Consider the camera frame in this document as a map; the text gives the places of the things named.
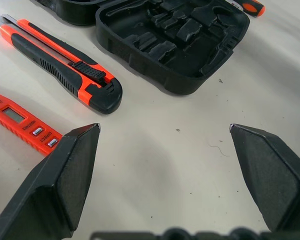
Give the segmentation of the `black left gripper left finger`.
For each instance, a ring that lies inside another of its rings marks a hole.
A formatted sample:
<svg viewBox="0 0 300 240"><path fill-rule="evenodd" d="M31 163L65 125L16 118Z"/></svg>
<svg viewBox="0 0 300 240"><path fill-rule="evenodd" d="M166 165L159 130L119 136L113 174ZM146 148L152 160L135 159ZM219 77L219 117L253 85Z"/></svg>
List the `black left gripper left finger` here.
<svg viewBox="0 0 300 240"><path fill-rule="evenodd" d="M63 240L77 230L91 185L98 123L65 134L0 214L0 240Z"/></svg>

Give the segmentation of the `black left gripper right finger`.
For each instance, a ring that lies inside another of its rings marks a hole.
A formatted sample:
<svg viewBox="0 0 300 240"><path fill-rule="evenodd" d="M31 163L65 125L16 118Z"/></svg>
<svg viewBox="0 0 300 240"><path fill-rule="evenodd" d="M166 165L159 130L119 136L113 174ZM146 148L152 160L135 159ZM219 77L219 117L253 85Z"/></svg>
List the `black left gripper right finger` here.
<svg viewBox="0 0 300 240"><path fill-rule="evenodd" d="M300 158L277 135L231 124L245 184L271 231L300 231Z"/></svg>

